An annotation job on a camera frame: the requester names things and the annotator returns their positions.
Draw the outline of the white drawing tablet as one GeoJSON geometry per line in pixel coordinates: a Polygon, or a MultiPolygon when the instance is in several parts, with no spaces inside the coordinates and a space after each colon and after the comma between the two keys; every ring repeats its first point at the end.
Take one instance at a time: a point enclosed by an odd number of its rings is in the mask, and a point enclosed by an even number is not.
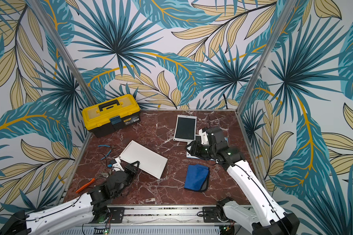
{"type": "Polygon", "coordinates": [[[129,164],[138,161],[139,168],[160,179],[168,159],[132,140],[119,155],[119,158],[129,164]]]}
{"type": "Polygon", "coordinates": [[[196,116],[178,115],[174,133],[174,141],[191,142],[196,140],[196,116]]]}

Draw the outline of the white drawing tablet front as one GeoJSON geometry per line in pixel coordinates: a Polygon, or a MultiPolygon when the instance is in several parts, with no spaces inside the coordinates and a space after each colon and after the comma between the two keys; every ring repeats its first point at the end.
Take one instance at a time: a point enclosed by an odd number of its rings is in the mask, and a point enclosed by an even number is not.
{"type": "Polygon", "coordinates": [[[174,133],[174,141],[191,142],[196,140],[196,116],[178,115],[174,133]]]}

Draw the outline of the blue microfiber cloth black trim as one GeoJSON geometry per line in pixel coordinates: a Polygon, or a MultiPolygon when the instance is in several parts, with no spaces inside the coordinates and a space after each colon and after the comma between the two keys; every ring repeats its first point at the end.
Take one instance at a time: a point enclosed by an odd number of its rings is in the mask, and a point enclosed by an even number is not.
{"type": "Polygon", "coordinates": [[[193,192],[204,192],[208,189],[210,168],[200,164],[189,165],[184,189],[193,192]]]}

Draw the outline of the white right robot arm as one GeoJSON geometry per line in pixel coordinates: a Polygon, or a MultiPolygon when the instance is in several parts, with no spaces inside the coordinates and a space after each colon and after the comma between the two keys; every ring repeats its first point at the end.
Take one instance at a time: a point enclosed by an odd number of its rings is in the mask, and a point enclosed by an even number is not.
{"type": "Polygon", "coordinates": [[[294,213],[287,213],[269,194],[253,173],[243,153],[230,147],[219,127],[199,130],[200,139],[192,141],[187,152],[202,160],[213,160],[240,187],[253,210],[240,206],[227,197],[207,212],[209,219],[234,221],[253,235],[295,235],[300,221],[294,213]]]}

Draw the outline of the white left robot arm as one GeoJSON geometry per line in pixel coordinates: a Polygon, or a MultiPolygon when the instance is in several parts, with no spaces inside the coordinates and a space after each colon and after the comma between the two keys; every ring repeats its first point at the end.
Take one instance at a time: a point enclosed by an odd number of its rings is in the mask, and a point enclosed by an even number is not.
{"type": "Polygon", "coordinates": [[[0,229],[0,235],[55,235],[89,223],[108,211],[108,204],[132,183],[139,166],[139,161],[126,164],[101,185],[58,206],[29,214],[18,211],[0,229]]]}

